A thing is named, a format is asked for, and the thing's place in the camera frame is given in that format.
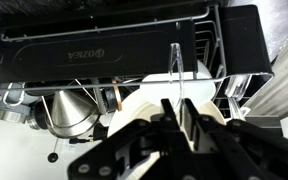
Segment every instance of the metal clip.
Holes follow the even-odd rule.
[[[10,83],[8,85],[7,89],[11,89],[12,86],[13,86],[13,83]],[[18,106],[18,105],[22,104],[22,102],[24,101],[24,96],[25,96],[25,91],[24,90],[21,92],[21,96],[18,99],[17,103],[8,103],[8,102],[6,102],[6,99],[7,99],[7,96],[8,96],[9,93],[10,93],[10,91],[6,91],[4,96],[3,96],[3,103],[5,105],[7,105],[7,106]]]

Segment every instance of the screw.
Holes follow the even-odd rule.
[[[193,176],[191,176],[191,175],[186,175],[186,176],[183,177],[182,180],[196,180],[196,179]]]
[[[233,121],[233,125],[234,125],[234,126],[241,126],[241,123],[238,122],[238,121]]]
[[[259,177],[256,177],[256,176],[250,176],[248,178],[248,180],[261,180]]]
[[[108,166],[101,167],[99,173],[101,176],[108,176],[112,172],[112,169]]]
[[[90,171],[90,166],[88,164],[82,164],[80,165],[80,167],[78,167],[78,172],[85,174],[88,173]]]
[[[202,120],[203,120],[203,121],[209,121],[210,118],[208,118],[207,116],[203,116],[203,117],[202,117]]]

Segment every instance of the stainless steel funnel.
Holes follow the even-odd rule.
[[[87,96],[69,91],[57,91],[52,107],[49,131],[60,138],[77,137],[93,127],[99,118],[97,105]]]

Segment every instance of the kitchen utensil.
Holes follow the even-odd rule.
[[[46,100],[49,109],[51,109],[51,107],[52,107],[50,105],[52,103],[51,100],[52,99]],[[32,129],[45,130],[45,129],[47,129],[46,121],[48,121],[48,117],[47,117],[47,114],[45,112],[43,101],[40,101],[33,106],[33,109],[31,111],[31,117],[29,119],[27,119],[27,123],[30,126],[30,128],[32,128]]]
[[[26,105],[8,106],[0,101],[0,120],[25,123],[30,115],[31,108]]]
[[[56,153],[57,143],[58,143],[58,138],[56,138],[53,152],[47,156],[47,160],[50,163],[55,163],[58,160],[58,154]]]
[[[91,79],[92,84],[100,84],[100,81],[98,78],[92,78]],[[99,87],[94,88],[94,94],[97,102],[97,107],[99,109],[99,112],[101,114],[107,114],[107,106],[103,99],[103,94],[101,92],[101,89]]]
[[[4,83],[0,84],[0,89],[10,89],[10,88],[23,88],[25,83]],[[30,96],[25,91],[6,91],[0,93],[3,96],[6,103],[14,104],[20,102],[23,105],[29,105],[39,99],[39,97]]]
[[[96,104],[89,98],[69,91],[54,95],[49,131],[60,138],[77,137],[93,127],[99,118]]]

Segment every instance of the dish rack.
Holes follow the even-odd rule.
[[[170,11],[172,15],[169,17],[159,18],[160,14],[156,12],[165,12],[168,9],[187,8],[187,12]],[[195,29],[195,47],[196,59],[203,62],[208,68],[213,78],[179,80],[175,83],[197,83],[200,81],[212,81],[216,84],[216,94],[213,98],[214,103],[218,106],[223,116],[227,119],[232,118],[231,107],[228,103],[228,97],[225,94],[229,80],[231,77],[240,75],[251,75],[252,78],[245,90],[244,97],[238,102],[239,106],[243,106],[256,92],[261,89],[272,77],[270,62],[267,55],[263,32],[261,29],[257,8],[254,6],[242,7],[221,7],[218,2],[204,1],[187,1],[181,4],[174,3],[163,6],[152,6],[148,8],[138,8],[138,12],[142,14],[150,14],[152,20],[140,20],[138,22],[122,22],[115,26],[94,26],[90,29],[72,30],[65,32],[46,33],[46,34],[25,34],[21,36],[14,33],[14,28],[0,27],[0,44],[4,43],[22,43],[40,39],[65,38],[71,36],[79,36],[84,34],[100,34],[110,33],[124,30],[134,30],[141,27],[162,26],[164,24],[174,24],[176,28],[181,28],[181,23],[193,22]],[[124,15],[137,12],[136,10],[125,11]],[[96,15],[89,16],[91,19],[97,18]],[[60,85],[45,87],[22,87],[22,88],[4,88],[0,92],[5,91],[45,91],[45,90],[64,90],[64,89],[81,89],[81,88],[105,88],[105,87],[122,87],[122,86],[139,86],[146,84],[169,84],[170,81],[155,82],[128,82],[128,83],[100,83],[100,84],[78,84],[78,85]]]

